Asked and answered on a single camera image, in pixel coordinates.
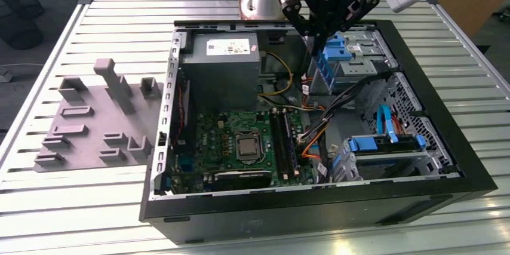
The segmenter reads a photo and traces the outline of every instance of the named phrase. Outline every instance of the gray parts tray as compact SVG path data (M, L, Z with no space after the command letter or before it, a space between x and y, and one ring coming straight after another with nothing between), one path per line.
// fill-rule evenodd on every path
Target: gray parts tray
M107 86L87 87L80 78L64 78L64 99L34 160L36 172L147 163L163 84L143 78L128 85L113 67L111 59L97 59L93 67Z

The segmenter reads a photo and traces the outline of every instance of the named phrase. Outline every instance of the motherboard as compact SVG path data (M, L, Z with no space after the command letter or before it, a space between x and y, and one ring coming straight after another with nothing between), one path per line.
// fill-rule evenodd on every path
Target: motherboard
M195 152L179 155L185 193L312 183L310 161L296 150L299 133L296 112L199 114Z

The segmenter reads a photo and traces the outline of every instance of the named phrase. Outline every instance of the ram slot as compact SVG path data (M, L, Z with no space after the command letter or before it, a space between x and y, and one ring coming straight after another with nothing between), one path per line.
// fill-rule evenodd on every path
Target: ram slot
M277 177L283 180L288 179L289 169L285 161L285 141L284 129L281 129L283 117L277 111L269 113L269 125L272 134L272 149L276 160Z
M292 175L297 175L297 157L295 155L295 146L293 146L293 139L292 139L292 130L289 127L289 121L288 121L288 115L283 114L283 122L285 124L285 152L287 152L287 162L289 163L289 168L292 171Z

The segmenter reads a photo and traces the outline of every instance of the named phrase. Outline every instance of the sticker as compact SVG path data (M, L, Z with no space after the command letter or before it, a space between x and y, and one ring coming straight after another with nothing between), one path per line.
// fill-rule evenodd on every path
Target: sticker
M207 41L207 56L249 54L249 40L211 39Z
M330 148L327 149L327 153L336 153L338 151L338 145L331 144Z
M347 45L347 50L348 51L360 51L359 45Z
M310 94L310 87L308 85L303 85L303 94L308 96Z
M319 162L319 165L318 165L318 171L320 172L320 174L323 176L326 176L327 174L327 168L324 167L324 165Z

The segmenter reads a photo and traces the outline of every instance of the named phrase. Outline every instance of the slotted metal table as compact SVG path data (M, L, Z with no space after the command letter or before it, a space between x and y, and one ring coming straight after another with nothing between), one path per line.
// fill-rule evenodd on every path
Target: slotted metal table
M0 147L0 253L507 254L508 84L440 6L424 1L400 14L382 2L366 19L391 20L400 31L499 187L482 198L408 225L177 248L137 221L145 166L32 171L64 76L104 85L92 66L107 57L128 83L147 76L163 81L173 20L237 18L237 0L93 0L77 5Z

